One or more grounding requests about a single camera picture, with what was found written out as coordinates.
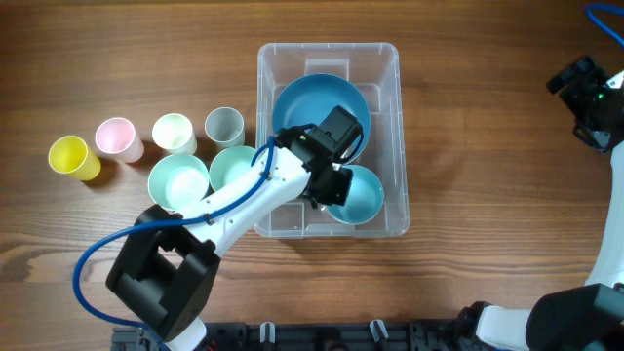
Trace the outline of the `light blue small bowl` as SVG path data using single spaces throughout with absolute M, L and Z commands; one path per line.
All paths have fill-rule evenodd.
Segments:
M 344 224 L 359 225 L 371 221 L 381 210 L 384 190 L 380 179 L 370 169 L 348 165 L 353 178 L 343 206 L 326 206 L 328 213 Z

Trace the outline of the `dark blue bowl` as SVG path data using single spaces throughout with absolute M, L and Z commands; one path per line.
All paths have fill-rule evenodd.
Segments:
M 348 163 L 364 151 L 370 138 L 371 113 L 362 93 L 347 80 L 328 73 L 300 77 L 279 94 L 273 107 L 271 127 L 274 133 L 292 126 L 320 125 L 340 106 L 357 118 L 364 139 Z

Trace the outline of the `mint green small bowl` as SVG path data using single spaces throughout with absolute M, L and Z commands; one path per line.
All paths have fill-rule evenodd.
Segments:
M 152 201 L 168 211 L 178 211 L 203 199 L 210 186 L 208 168 L 190 154 L 172 154 L 151 170 L 147 189 Z

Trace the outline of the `cream cup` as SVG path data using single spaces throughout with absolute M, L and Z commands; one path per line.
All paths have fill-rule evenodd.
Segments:
M 153 125 L 152 139 L 170 154 L 194 154 L 197 150 L 192 123 L 179 113 L 160 117 Z

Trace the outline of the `pink cup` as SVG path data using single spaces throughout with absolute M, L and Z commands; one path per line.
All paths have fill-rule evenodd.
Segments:
M 127 164 L 138 161 L 144 153 L 134 124 L 123 117 L 102 122 L 96 130 L 95 142 L 104 154 Z

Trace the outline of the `yellow cup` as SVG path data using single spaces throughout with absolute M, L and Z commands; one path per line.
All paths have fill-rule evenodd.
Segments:
M 50 167 L 58 174 L 89 181 L 98 176 L 101 162 L 86 141 L 78 136 L 63 136 L 50 148 Z

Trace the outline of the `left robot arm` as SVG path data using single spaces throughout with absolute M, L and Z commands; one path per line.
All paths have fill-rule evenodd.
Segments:
M 312 125 L 281 130 L 253 157 L 248 172 L 178 213 L 154 205 L 130 228 L 107 287 L 171 350 L 192 350 L 206 336 L 199 314 L 220 260 L 277 207 L 302 197 L 344 204 L 352 180 L 347 150 L 359 132 Z

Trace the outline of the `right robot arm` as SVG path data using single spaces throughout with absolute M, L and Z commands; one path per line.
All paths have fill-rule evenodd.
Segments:
M 541 297 L 530 309 L 480 303 L 453 325 L 502 350 L 620 350 L 623 347 L 623 76 L 608 75 L 588 56 L 546 84 L 575 118 L 574 135 L 610 157 L 612 186 L 597 261 L 585 284 Z

